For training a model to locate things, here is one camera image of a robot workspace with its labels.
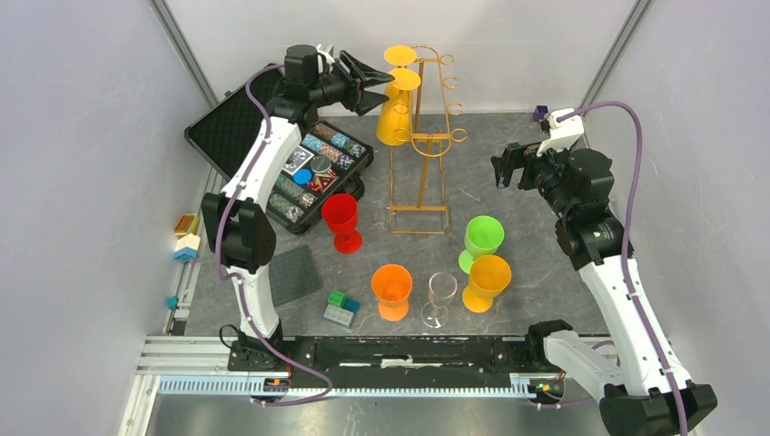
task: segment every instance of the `purple cable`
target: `purple cable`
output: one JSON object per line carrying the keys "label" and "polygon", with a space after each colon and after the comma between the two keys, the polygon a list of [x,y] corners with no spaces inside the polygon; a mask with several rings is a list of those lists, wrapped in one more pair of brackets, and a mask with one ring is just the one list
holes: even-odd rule
{"label": "purple cable", "polygon": [[632,212],[634,211],[634,198],[637,196],[639,169],[642,166],[642,124],[639,122],[637,113],[631,109],[631,106],[617,101],[606,101],[589,104],[588,106],[578,108],[569,114],[560,116],[556,119],[556,121],[561,123],[562,121],[567,120],[568,118],[572,118],[573,116],[582,115],[599,107],[607,106],[616,106],[628,112],[628,114],[631,116],[631,119],[634,121],[634,127],[637,129],[637,157],[634,161],[634,175],[631,178],[631,190],[628,193],[628,204],[626,205],[626,222],[624,224],[626,230],[623,232],[623,246],[621,247],[620,252],[620,267],[623,270],[623,278],[626,281],[626,287],[628,288],[628,293],[631,295],[631,300],[634,302],[634,306],[637,308],[639,318],[641,318],[642,323],[645,325],[645,330],[647,331],[647,335],[652,342],[653,348],[655,348],[655,353],[657,353],[657,358],[660,360],[660,364],[663,367],[664,373],[666,374],[668,384],[671,385],[671,392],[674,394],[674,403],[676,404],[676,412],[679,415],[679,433],[681,436],[687,436],[687,415],[685,412],[685,404],[682,401],[682,392],[680,392],[679,388],[676,386],[676,379],[674,378],[674,374],[670,371],[671,365],[668,363],[668,358],[666,357],[666,353],[663,351],[663,346],[660,344],[660,341],[655,335],[655,330],[652,328],[652,324],[650,323],[649,317],[647,316],[647,312],[645,312],[645,308],[642,306],[642,302],[639,300],[637,290],[634,287],[633,281],[631,280],[631,271],[628,269],[628,240],[631,237],[631,216]]}
{"label": "purple cable", "polygon": [[[262,143],[260,144],[260,147],[257,149],[257,153],[254,155],[254,157],[251,159],[248,165],[246,165],[246,169],[243,171],[243,176],[241,177],[241,180],[245,181],[249,177],[249,173],[252,172],[252,169],[255,164],[257,164],[257,160],[259,160],[260,156],[262,155],[262,151],[264,151],[265,146],[267,145],[269,139],[270,139],[270,133],[271,133],[271,123],[270,123],[270,115],[267,113],[267,110],[264,108],[264,106],[257,100],[254,95],[252,94],[252,82],[254,79],[259,77],[261,74],[267,73],[271,70],[276,70],[278,68],[283,67],[282,64],[279,65],[270,65],[267,66],[260,71],[257,72],[257,74],[253,75],[251,79],[249,79],[248,82],[246,82],[246,95],[249,97],[249,100],[254,103],[255,106],[257,106],[257,109],[260,110],[262,113],[262,117],[265,120],[265,136],[262,139]],[[301,398],[299,400],[294,401],[286,401],[286,402],[262,402],[262,406],[270,406],[270,407],[285,407],[285,406],[296,406],[300,404],[307,404],[309,402],[314,402],[320,400],[322,397],[324,397],[326,394],[331,392],[332,389],[332,383],[331,379],[327,377],[326,375],[317,372],[313,370],[312,368],[309,368],[299,362],[293,361],[291,358],[283,355],[281,352],[276,350],[268,341],[265,339],[265,337],[260,332],[260,329],[257,328],[257,325],[254,323],[252,319],[252,314],[249,312],[249,307],[246,305],[246,290],[243,288],[243,277],[238,274],[237,272],[232,272],[230,274],[227,274],[225,270],[222,268],[222,237],[224,235],[224,225],[227,223],[227,217],[230,216],[230,210],[232,210],[233,205],[235,204],[235,201],[238,199],[238,195],[241,193],[242,187],[240,183],[237,183],[235,185],[235,191],[232,193],[232,196],[230,197],[230,200],[227,202],[227,204],[224,206],[224,211],[222,211],[222,219],[219,221],[219,226],[217,227],[217,234],[216,234],[216,240],[214,243],[214,257],[216,258],[216,270],[219,274],[220,279],[222,280],[228,280],[228,279],[235,279],[235,282],[238,283],[238,298],[241,302],[241,307],[243,308],[243,314],[246,316],[246,320],[248,321],[249,325],[252,327],[252,329],[257,333],[257,337],[260,339],[260,342],[262,345],[267,348],[271,353],[273,353],[275,356],[277,356],[282,361],[288,363],[289,365],[293,365],[305,372],[309,372],[310,374],[322,379],[326,382],[326,390],[317,393],[315,395],[312,395],[310,397]]]}
{"label": "purple cable", "polygon": [[[615,343],[610,341],[610,340],[602,341],[602,342],[597,342],[591,348],[594,349],[594,350],[598,350],[598,349],[600,349],[601,347],[603,347],[605,345],[615,345]],[[617,365],[620,366],[620,358],[619,357],[617,358]],[[546,410],[554,411],[554,410],[564,409],[565,407],[572,407],[572,406],[578,406],[580,404],[585,404],[585,403],[587,403],[589,401],[592,401],[593,399],[594,399],[594,397],[586,397],[586,398],[582,398],[580,400],[575,400],[575,401],[560,402],[559,404],[542,404],[542,403],[539,403],[539,402],[532,402],[532,401],[527,401],[527,403],[529,405],[538,407],[539,410],[546,409]]]}

